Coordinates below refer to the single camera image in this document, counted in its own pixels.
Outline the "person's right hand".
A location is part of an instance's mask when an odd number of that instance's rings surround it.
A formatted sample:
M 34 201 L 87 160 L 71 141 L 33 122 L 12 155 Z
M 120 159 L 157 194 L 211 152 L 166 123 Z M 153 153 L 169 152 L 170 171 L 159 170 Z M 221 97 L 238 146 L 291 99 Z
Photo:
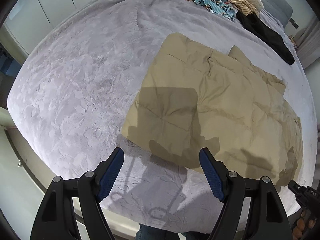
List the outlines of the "person's right hand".
M 320 240 L 319 218 L 312 215 L 309 210 L 303 210 L 293 224 L 292 239 Z

